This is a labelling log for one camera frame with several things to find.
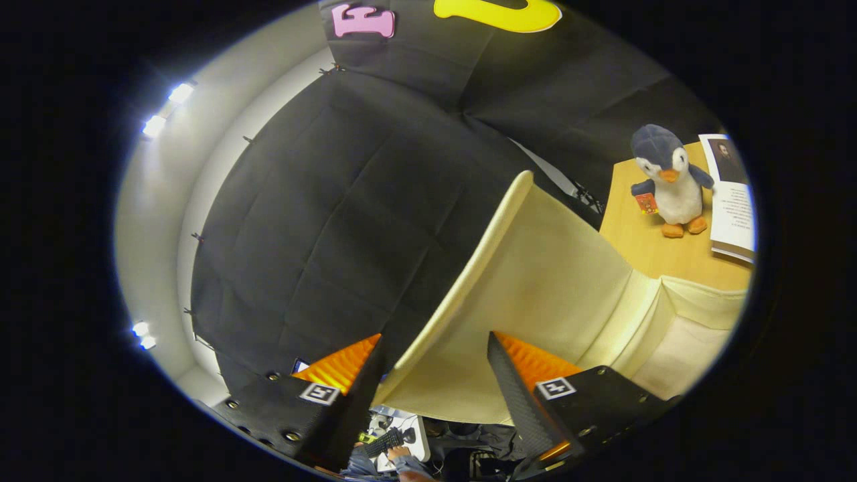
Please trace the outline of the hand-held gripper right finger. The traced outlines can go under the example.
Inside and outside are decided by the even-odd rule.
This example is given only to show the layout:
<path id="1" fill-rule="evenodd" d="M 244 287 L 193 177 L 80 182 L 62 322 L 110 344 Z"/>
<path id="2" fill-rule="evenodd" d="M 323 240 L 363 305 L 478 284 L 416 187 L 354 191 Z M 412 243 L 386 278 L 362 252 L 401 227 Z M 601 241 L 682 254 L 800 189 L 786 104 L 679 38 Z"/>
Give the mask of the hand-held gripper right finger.
<path id="1" fill-rule="evenodd" d="M 673 408 L 609 366 L 583 370 L 507 333 L 492 331 L 487 360 L 524 457 L 512 479 L 541 479 L 597 457 Z"/>

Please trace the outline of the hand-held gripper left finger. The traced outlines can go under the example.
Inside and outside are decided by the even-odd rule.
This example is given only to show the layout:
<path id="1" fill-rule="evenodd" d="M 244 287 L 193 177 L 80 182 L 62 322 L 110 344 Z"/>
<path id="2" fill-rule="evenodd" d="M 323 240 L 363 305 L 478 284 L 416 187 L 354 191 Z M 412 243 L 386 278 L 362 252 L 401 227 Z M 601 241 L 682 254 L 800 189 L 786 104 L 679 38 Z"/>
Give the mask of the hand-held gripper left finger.
<path id="1" fill-rule="evenodd" d="M 381 333 L 294 374 L 269 372 L 204 408 L 215 421 L 297 466 L 343 469 L 382 381 Z"/>

